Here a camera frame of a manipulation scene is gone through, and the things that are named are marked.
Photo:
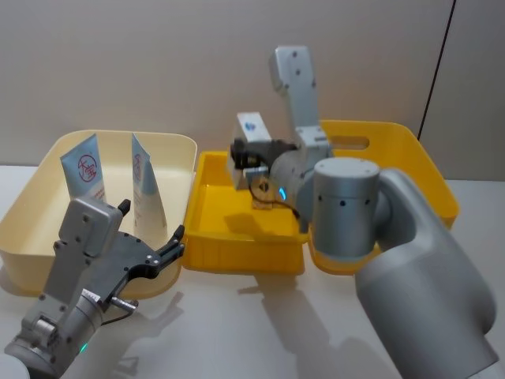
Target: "gray robot arm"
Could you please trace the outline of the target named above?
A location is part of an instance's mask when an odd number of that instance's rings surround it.
[[[272,153],[265,145],[278,142],[235,141],[235,177],[250,166],[267,176],[276,201],[296,210],[301,231],[311,225],[313,245],[332,259],[360,260],[380,245],[383,253],[355,275],[357,295],[405,379],[504,379],[484,337],[496,316],[485,281],[405,174],[332,157],[314,111],[308,54],[280,47],[271,59],[296,148]],[[254,185],[253,176],[242,177]]]
[[[110,306],[123,309],[126,316],[135,311],[137,301],[119,298],[125,285],[138,277],[154,279],[182,256],[183,226],[154,251],[118,231],[128,211],[129,201],[118,208],[94,199],[70,202],[43,293],[5,349],[23,362],[31,379],[60,378],[98,328],[111,322],[105,320]]]

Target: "robot end effector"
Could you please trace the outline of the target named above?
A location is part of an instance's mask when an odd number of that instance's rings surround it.
[[[154,279],[182,256],[183,226],[156,251],[118,232],[129,206],[129,201],[117,208],[95,199],[70,201],[43,293],[5,349],[28,368],[32,379],[63,375],[100,326],[136,310],[137,301],[119,298],[126,284],[138,277]],[[124,310],[125,316],[104,320],[110,306]]]

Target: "bin handle cutout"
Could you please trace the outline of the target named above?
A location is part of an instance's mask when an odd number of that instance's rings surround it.
[[[330,143],[338,150],[365,150],[370,145],[367,137],[332,136]]]

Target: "white table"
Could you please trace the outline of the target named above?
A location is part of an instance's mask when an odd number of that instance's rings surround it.
[[[35,172],[0,167],[0,217]],[[505,182],[450,181],[461,214],[453,231],[496,293],[488,334],[505,362]],[[0,271],[0,347],[19,330],[32,298]],[[349,277],[215,275],[183,270],[131,318],[98,331],[65,379],[398,378]]]

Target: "yellow plastic bin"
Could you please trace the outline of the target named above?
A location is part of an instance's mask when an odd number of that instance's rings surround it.
[[[185,218],[185,268],[210,272],[304,271],[297,221],[286,208],[255,209],[249,191],[236,191],[226,152],[203,152]]]
[[[132,132],[81,130],[56,141],[0,223],[0,254],[10,279],[27,295],[37,295],[54,260],[53,243],[69,204],[60,156],[96,133],[107,201],[118,205],[133,199]],[[185,136],[137,133],[151,154],[169,235],[183,222],[193,179],[196,143]],[[121,231],[133,233],[133,209],[123,219]],[[122,296],[147,298],[168,289],[178,278],[180,260],[154,280],[135,279]]]
[[[405,126],[392,122],[322,121],[321,126],[334,147],[336,156],[371,160],[382,168],[396,167],[419,186],[428,202],[447,227],[458,215],[458,203],[417,138]],[[378,247],[356,263],[335,262],[316,251],[309,241],[314,264],[321,270],[352,275],[380,253]]]

